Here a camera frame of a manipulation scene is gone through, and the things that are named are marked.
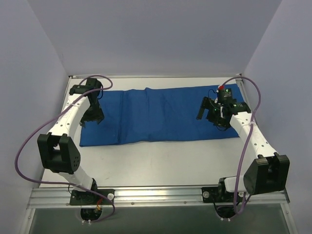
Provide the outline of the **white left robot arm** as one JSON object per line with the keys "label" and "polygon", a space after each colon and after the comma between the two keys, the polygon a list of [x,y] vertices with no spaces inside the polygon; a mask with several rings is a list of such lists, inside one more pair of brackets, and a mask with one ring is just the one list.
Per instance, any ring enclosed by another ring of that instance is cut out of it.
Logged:
{"label": "white left robot arm", "polygon": [[92,188],[94,179],[80,166],[81,156],[73,137],[77,128],[84,127],[86,122],[100,124],[104,120],[98,100],[102,87],[96,78],[87,78],[85,84],[74,85],[64,108],[67,111],[47,134],[40,134],[37,139],[43,167],[77,185],[76,189],[82,191],[80,197],[86,204],[98,200],[98,191]]}

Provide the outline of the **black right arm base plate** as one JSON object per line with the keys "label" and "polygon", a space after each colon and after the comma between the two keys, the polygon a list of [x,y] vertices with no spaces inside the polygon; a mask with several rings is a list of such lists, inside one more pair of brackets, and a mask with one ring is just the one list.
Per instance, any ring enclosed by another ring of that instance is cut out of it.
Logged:
{"label": "black right arm base plate", "polygon": [[218,186],[208,186],[201,188],[203,203],[233,203],[234,193],[227,192]]}

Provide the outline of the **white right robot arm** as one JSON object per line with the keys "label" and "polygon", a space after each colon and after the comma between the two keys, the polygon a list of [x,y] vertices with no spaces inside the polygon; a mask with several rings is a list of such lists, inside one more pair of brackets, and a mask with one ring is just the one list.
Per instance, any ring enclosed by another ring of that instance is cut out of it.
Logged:
{"label": "white right robot arm", "polygon": [[258,195],[284,190],[290,160],[268,143],[255,123],[248,105],[235,99],[217,105],[211,98],[204,97],[196,118],[202,119],[205,110],[208,111],[206,119],[214,126],[226,130],[233,128],[244,142],[243,153],[252,157],[245,173],[220,180],[220,186],[216,190],[217,197],[228,201],[234,193]]}

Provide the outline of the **blue surgical drape cloth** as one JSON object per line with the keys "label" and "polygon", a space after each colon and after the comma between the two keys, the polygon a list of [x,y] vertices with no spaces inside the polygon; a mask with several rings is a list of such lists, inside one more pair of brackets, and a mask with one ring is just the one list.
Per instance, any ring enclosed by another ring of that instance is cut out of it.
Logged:
{"label": "blue surgical drape cloth", "polygon": [[169,89],[105,91],[99,103],[104,120],[87,122],[80,134],[81,147],[108,146],[140,141],[195,141],[237,137],[233,128],[218,130],[197,120],[203,97],[215,99],[215,85]]}

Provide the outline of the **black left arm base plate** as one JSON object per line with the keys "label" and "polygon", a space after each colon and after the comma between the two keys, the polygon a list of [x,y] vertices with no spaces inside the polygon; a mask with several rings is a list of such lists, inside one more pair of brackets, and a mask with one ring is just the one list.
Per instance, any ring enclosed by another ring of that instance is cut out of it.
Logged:
{"label": "black left arm base plate", "polygon": [[[114,201],[115,190],[114,189],[98,189],[99,194],[107,197],[110,201]],[[110,202],[94,193],[82,192],[78,190],[71,191],[71,197],[69,201],[73,206],[86,206],[86,205],[109,205]]]}

